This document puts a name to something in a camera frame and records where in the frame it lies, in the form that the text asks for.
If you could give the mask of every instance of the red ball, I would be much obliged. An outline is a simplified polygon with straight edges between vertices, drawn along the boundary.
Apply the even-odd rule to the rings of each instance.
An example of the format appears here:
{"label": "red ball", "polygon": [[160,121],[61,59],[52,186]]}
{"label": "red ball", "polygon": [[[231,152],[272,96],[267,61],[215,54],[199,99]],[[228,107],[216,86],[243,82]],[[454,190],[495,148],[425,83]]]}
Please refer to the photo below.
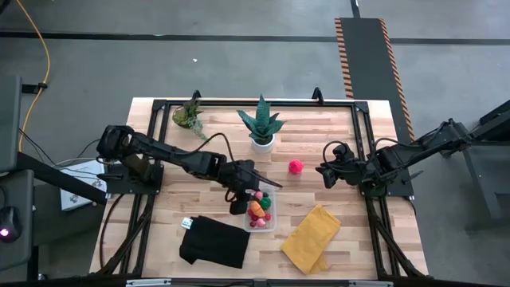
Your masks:
{"label": "red ball", "polygon": [[298,175],[302,172],[304,167],[304,163],[302,163],[298,159],[291,160],[290,163],[288,163],[288,171],[294,175]]}

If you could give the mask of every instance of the wooden table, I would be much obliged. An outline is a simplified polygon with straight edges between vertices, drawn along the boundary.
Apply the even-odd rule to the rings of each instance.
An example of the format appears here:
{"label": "wooden table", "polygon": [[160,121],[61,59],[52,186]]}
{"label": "wooden table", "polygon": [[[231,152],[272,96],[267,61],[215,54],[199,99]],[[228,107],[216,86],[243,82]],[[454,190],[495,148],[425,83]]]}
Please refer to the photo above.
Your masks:
{"label": "wooden table", "polygon": [[[127,124],[136,131],[145,133],[153,100],[133,99]],[[368,104],[375,138],[396,139],[389,103],[383,100],[370,100]],[[254,115],[256,109],[256,107],[239,108],[250,115]],[[342,140],[355,150],[350,110],[273,107],[271,113],[280,112],[279,120],[287,120],[287,123],[277,133],[277,143],[273,151],[258,155],[250,147],[249,131],[241,122],[236,109],[236,107],[202,107],[204,113],[199,115],[199,119],[204,125],[203,132],[206,136],[224,132],[232,145],[235,159],[253,159],[255,168],[264,176],[284,186],[277,192],[277,230],[267,234],[251,234],[243,269],[201,260],[190,265],[179,257],[179,247],[185,233],[180,223],[184,217],[203,215],[239,227],[243,227],[243,217],[229,214],[229,204],[223,198],[225,189],[219,184],[195,179],[180,167],[166,163],[162,190],[155,200],[143,276],[375,279],[374,254],[363,198],[356,187],[348,186],[341,180],[331,190],[324,188],[322,176],[314,170],[322,162],[321,152],[324,145],[331,140]],[[159,136],[160,122],[161,116],[155,129],[156,139]],[[180,128],[170,120],[167,144],[192,150],[201,142],[192,131]],[[381,142],[378,147],[384,144],[390,143]],[[227,154],[225,141],[221,137],[212,140],[204,150]],[[332,158],[331,151],[328,151],[328,155]],[[292,159],[304,162],[302,175],[288,173],[288,162]],[[113,211],[104,236],[106,260],[124,240],[132,200],[133,196],[125,196]],[[404,199],[388,198],[387,201],[396,242],[415,266],[426,273],[422,244],[411,205]],[[112,200],[107,205],[105,215],[111,204]],[[341,227],[325,251],[330,265],[329,271],[305,276],[280,251],[280,246],[317,204],[322,204],[326,210],[335,215],[341,221]],[[91,271],[99,269],[98,245],[96,244]],[[381,247],[386,269],[390,270],[386,244],[381,244]],[[131,265],[134,264],[136,250],[137,248],[134,248],[135,252],[131,254]]]}

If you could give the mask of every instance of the white pot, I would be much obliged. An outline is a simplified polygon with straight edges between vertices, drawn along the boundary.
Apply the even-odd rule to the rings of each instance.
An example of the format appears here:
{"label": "white pot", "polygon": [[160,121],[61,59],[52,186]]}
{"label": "white pot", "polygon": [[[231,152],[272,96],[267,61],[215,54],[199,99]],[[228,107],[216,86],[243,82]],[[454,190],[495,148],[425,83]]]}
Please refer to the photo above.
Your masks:
{"label": "white pot", "polygon": [[271,140],[271,142],[269,142],[268,144],[265,144],[265,145],[260,145],[260,144],[256,143],[254,139],[252,139],[252,149],[256,153],[268,153],[273,149],[273,145],[274,145],[274,143],[276,143],[276,139],[277,139],[277,135],[273,135],[273,139]]}

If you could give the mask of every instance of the computer mouse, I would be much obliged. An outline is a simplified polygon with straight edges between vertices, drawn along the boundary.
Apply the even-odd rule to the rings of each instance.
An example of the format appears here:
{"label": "computer mouse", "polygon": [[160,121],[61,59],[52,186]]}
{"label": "computer mouse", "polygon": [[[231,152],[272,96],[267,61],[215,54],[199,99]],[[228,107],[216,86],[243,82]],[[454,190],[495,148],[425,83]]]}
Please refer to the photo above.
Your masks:
{"label": "computer mouse", "polygon": [[0,242],[15,242],[22,235],[22,230],[17,207],[6,206],[0,209]]}

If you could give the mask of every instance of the white tag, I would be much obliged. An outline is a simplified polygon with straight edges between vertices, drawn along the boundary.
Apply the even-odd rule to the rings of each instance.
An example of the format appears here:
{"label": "white tag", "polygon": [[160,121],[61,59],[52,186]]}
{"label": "white tag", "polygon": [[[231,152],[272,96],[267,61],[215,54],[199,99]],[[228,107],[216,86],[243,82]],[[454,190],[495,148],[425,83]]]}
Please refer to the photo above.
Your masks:
{"label": "white tag", "polygon": [[190,229],[191,228],[191,223],[193,223],[193,219],[191,218],[184,218],[181,222],[181,226],[186,228],[186,229]]}

